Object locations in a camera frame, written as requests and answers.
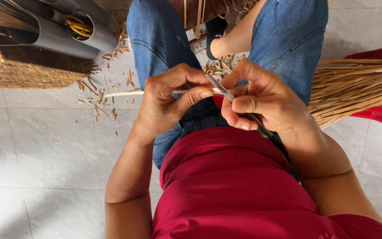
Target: denim jeans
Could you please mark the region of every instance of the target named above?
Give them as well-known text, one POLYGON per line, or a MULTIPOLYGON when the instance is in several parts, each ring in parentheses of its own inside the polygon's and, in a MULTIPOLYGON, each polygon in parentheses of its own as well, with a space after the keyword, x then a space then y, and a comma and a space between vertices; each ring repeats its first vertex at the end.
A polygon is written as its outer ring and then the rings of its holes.
MULTIPOLYGON (((279 75, 308 105, 327 20, 327 0, 267 0, 254 22, 247 59, 279 75)), ((147 77, 180 63, 201 69, 183 23, 168 0, 134 0, 127 29, 142 90, 147 77)), ((247 84, 247 80, 238 84, 247 84)), ((156 137, 154 164, 160 169, 167 152, 180 138, 220 126, 229 125, 213 99, 198 102, 170 130, 156 137)))

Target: yellow scissors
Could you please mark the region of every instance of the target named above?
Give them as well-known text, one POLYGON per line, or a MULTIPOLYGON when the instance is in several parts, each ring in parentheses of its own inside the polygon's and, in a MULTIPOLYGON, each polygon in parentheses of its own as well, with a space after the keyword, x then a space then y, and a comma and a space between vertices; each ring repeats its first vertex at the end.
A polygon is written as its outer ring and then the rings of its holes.
POLYGON ((93 33, 93 28, 85 25, 84 22, 77 17, 72 15, 66 15, 65 21, 70 28, 75 31, 78 35, 84 37, 91 37, 93 33))

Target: dried grass bundle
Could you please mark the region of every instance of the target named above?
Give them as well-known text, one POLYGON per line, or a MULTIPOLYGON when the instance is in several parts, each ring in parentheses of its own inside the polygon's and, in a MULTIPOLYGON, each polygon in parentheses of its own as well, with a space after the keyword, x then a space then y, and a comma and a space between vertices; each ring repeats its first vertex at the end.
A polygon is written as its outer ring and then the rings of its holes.
POLYGON ((322 129, 353 113, 382 105, 382 60, 348 59, 319 64, 351 64, 318 67, 309 111, 322 129))
MULTIPOLYGON (((7 1, 10 6, 19 9, 17 5, 13 5, 7 1)), ((0 26, 16 28, 25 31, 39 33, 39 28, 33 26, 35 19, 24 12, 19 12, 0 3, 0 26)))

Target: red t-shirt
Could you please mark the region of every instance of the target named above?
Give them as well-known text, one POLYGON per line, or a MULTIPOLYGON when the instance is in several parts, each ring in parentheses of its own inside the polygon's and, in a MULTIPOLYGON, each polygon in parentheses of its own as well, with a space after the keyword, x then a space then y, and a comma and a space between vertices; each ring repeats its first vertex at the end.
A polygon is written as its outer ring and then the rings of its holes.
POLYGON ((153 238, 382 239, 367 216, 320 216, 269 140, 236 128, 199 130, 169 151, 153 238))

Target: wicker basket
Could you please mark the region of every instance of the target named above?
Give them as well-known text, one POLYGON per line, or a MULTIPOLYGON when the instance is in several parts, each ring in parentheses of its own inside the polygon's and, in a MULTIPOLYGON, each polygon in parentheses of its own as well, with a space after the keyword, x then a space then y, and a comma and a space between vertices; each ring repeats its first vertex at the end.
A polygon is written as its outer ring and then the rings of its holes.
POLYGON ((60 89, 88 76, 78 58, 16 44, 0 27, 0 88, 60 89))

